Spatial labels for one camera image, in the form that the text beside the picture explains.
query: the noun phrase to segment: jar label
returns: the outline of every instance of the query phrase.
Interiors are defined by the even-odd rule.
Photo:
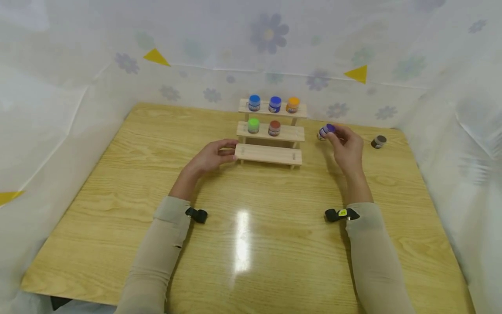
[[[272,106],[269,106],[269,111],[272,112],[273,114],[276,114],[279,112],[279,110],[281,110],[281,107],[272,107]]]
[[[260,111],[260,105],[258,106],[251,106],[251,104],[249,105],[249,110],[251,111]]]
[[[317,139],[320,141],[326,141],[326,139],[321,136],[321,131],[319,131],[319,133],[317,133]]]

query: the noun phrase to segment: paint jar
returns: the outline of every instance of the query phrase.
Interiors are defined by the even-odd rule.
[[[288,99],[288,104],[286,105],[286,111],[294,114],[298,111],[298,107],[300,106],[300,99],[297,97],[291,97]]]
[[[387,142],[387,138],[383,135],[378,135],[371,141],[371,146],[373,148],[380,148]]]
[[[247,122],[247,131],[251,134],[256,134],[260,130],[260,121],[256,118],[251,118]]]
[[[278,113],[279,111],[281,111],[281,103],[282,100],[277,96],[270,98],[269,111],[273,114]]]
[[[247,105],[249,107],[249,110],[251,111],[259,111],[260,110],[260,96],[258,95],[251,95],[249,96],[249,100],[247,101]]]
[[[335,126],[328,123],[325,126],[323,126],[320,130],[319,133],[317,134],[317,138],[320,141],[325,141],[326,140],[326,134],[328,133],[335,133]]]
[[[271,121],[269,124],[269,135],[277,136],[281,131],[281,123],[279,121]]]

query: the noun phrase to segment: left hand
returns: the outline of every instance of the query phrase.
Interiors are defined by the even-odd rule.
[[[239,143],[238,140],[223,139],[211,142],[195,155],[192,160],[186,165],[185,169],[202,176],[208,171],[217,169],[221,164],[237,160],[235,146]]]

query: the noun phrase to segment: forearm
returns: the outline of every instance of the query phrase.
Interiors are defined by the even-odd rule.
[[[190,226],[198,175],[185,168],[154,214],[123,288],[116,314],[162,314],[169,280]]]
[[[360,218],[347,222],[354,282],[368,314],[415,313],[406,291],[401,264],[378,206],[353,203]]]
[[[347,204],[373,203],[373,196],[362,168],[351,173],[346,173],[345,178],[347,180]]]
[[[180,175],[169,192],[169,196],[189,201],[201,176],[202,174],[189,163],[181,170]]]

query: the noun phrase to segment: orange lid paint jar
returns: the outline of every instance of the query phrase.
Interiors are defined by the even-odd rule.
[[[297,97],[291,97],[288,99],[288,104],[286,105],[286,111],[294,114],[298,111],[298,107],[300,106],[300,99]]]

